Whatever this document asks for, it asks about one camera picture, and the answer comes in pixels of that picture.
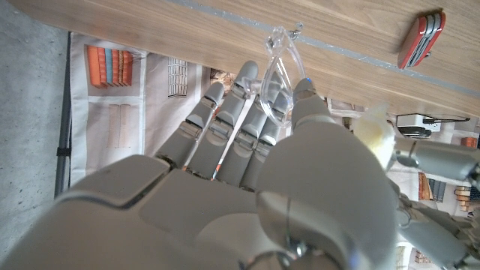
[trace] yellow object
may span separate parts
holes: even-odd
[[[353,133],[375,155],[386,169],[395,146],[395,132],[386,121],[388,105],[383,103],[369,109],[353,125]]]

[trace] red pocket knife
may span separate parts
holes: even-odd
[[[398,67],[414,67],[425,58],[445,26],[445,13],[419,17],[398,54]]]

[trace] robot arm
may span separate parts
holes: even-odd
[[[383,270],[394,265],[398,224],[411,236],[429,230],[416,229],[419,213],[443,228],[433,232],[439,245],[459,250],[437,262],[465,261],[472,250],[455,240],[457,223],[399,201],[307,79],[293,93],[292,136],[277,143],[278,127],[255,103],[234,135],[242,77],[257,72],[244,65],[211,120],[223,94],[212,85],[155,158],[128,157],[61,195],[2,268]],[[282,118],[285,102],[271,92]]]

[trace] black pole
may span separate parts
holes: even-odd
[[[63,88],[63,101],[61,105],[60,120],[60,137],[57,148],[57,171],[55,176],[55,194],[57,197],[60,193],[69,188],[70,179],[65,179],[65,170],[67,165],[67,157],[70,158],[70,135],[71,135],[71,97],[70,97],[70,32],[68,32],[67,41],[67,66],[65,68],[65,81]]]

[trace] black cable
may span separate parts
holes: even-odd
[[[435,117],[432,117],[432,116],[429,116],[429,115],[424,115],[424,114],[421,114],[421,113],[410,113],[410,114],[398,115],[398,116],[412,116],[412,115],[419,115],[419,116],[424,116],[424,117],[431,118],[431,119],[423,119],[424,124],[468,122],[468,121],[470,121],[470,118],[468,118],[468,117],[464,117],[464,119],[449,119],[449,118],[440,119],[440,118],[435,118]]]

